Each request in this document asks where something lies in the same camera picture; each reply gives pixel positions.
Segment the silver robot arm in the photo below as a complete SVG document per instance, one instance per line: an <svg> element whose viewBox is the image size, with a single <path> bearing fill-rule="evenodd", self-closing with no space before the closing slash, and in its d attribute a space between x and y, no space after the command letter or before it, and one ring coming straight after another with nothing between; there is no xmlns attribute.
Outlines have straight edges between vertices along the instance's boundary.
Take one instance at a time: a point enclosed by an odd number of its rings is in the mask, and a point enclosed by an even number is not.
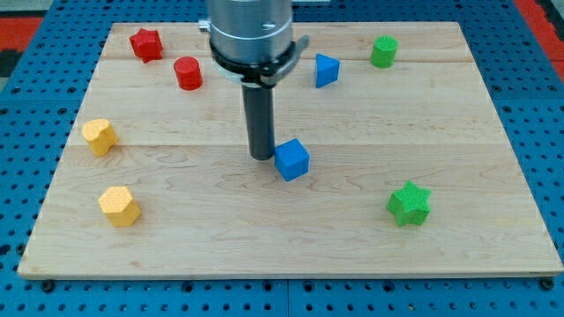
<svg viewBox="0 0 564 317"><path fill-rule="evenodd" d="M229 61L259 64L285 53L293 41L291 0L206 0L198 21L211 48Z"/></svg>

